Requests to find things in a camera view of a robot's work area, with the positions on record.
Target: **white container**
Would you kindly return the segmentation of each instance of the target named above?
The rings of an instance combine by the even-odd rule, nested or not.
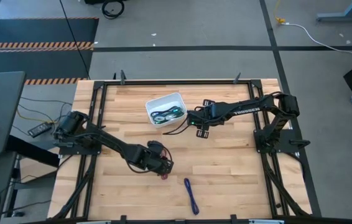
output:
[[[169,108],[171,108],[173,106],[180,107],[182,109],[184,115],[179,117],[179,118],[175,118],[175,119],[173,119],[171,121],[162,123],[162,124],[156,124],[155,121],[151,117],[151,113],[155,112],[155,111],[165,111],[165,110],[168,110]],[[186,115],[186,112],[187,112],[186,105],[184,105],[182,96],[179,93],[172,93],[172,94],[169,94],[167,96],[163,96],[161,98],[148,101],[146,103],[146,110],[147,110],[147,113],[149,115],[151,123],[156,128],[161,128],[161,127],[164,127],[164,126],[166,126],[168,124],[173,124],[173,123],[176,123],[177,121],[179,121],[181,119],[184,119],[184,117]]]

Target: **concrete floor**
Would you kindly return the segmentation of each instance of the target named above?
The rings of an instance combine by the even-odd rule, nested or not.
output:
[[[255,0],[130,0],[125,2],[125,13],[112,21],[103,19],[100,5],[87,6],[77,0],[63,2],[70,17],[100,18],[96,47],[270,46],[260,3]],[[305,26],[320,42],[352,45],[352,23],[315,21],[316,13],[341,12],[350,2],[282,0],[277,15]],[[266,0],[278,46],[315,45],[302,29],[276,25],[272,15],[275,3],[276,0]],[[2,0],[0,17],[63,17],[63,14],[58,0]],[[280,55],[291,94],[298,97],[303,137],[312,142],[307,154],[322,215],[352,218],[352,105],[350,89],[343,80],[343,75],[352,69],[352,55],[329,51],[281,52]],[[93,53],[92,79],[111,79],[120,69],[128,78],[233,78],[238,72],[241,78],[279,77],[271,51]],[[74,92],[75,85],[26,86],[23,96],[72,102]],[[52,118],[58,116],[61,107],[59,103],[21,103]],[[37,124],[19,118],[14,122],[24,131]],[[27,141],[50,139],[50,135],[31,139],[16,129],[12,134]],[[52,189],[39,190],[50,192]],[[17,203],[29,202],[25,199],[28,195],[19,194]],[[29,213],[34,214],[33,218],[12,222],[43,220],[47,209],[48,205],[43,205],[39,213]]]

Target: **wooden table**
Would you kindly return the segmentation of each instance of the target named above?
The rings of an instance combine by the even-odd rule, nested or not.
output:
[[[264,94],[280,90],[276,79],[261,81]],[[78,82],[73,110],[88,114],[93,82]],[[247,85],[109,86],[103,116],[105,130],[128,143],[160,141],[171,151],[175,165],[167,180],[154,173],[135,174],[117,152],[104,147],[96,163],[89,220],[119,220],[121,215],[127,215],[128,220],[229,219],[231,214],[238,218],[270,218],[264,171],[252,133],[253,115],[235,116],[224,126],[210,128],[208,139],[195,137],[195,127],[176,136],[164,136],[162,133],[180,123],[155,129],[145,103],[175,92],[182,95],[189,110],[200,106],[203,99],[228,103],[249,99]],[[100,93],[96,102],[98,108]],[[95,111],[93,121],[98,115]],[[48,217],[55,215],[74,191],[79,161],[79,156],[73,156],[58,171]],[[279,164],[286,189],[311,213],[300,164],[285,154],[279,154]],[[192,213],[183,184],[185,177],[190,179],[200,208],[197,216]],[[273,189],[279,202],[278,191]]]

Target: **orange and black striped tape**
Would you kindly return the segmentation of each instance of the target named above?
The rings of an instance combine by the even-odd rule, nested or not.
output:
[[[80,47],[80,50],[93,50],[91,47]],[[1,52],[45,52],[45,51],[58,51],[58,50],[77,50],[76,47],[69,48],[56,48],[56,49],[15,49],[15,50],[0,50]]]
[[[93,48],[92,42],[26,42],[26,43],[0,43],[0,49],[90,49]]]
[[[25,85],[56,85],[56,84],[75,84],[79,80],[87,80],[87,78],[40,78],[25,81]]]

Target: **blue wire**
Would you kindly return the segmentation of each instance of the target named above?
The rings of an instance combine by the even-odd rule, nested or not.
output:
[[[194,215],[198,215],[200,213],[200,209],[198,208],[197,203],[195,203],[193,190],[191,189],[191,184],[188,178],[184,178],[184,186],[186,186],[188,195],[190,196],[191,209],[193,210]]]

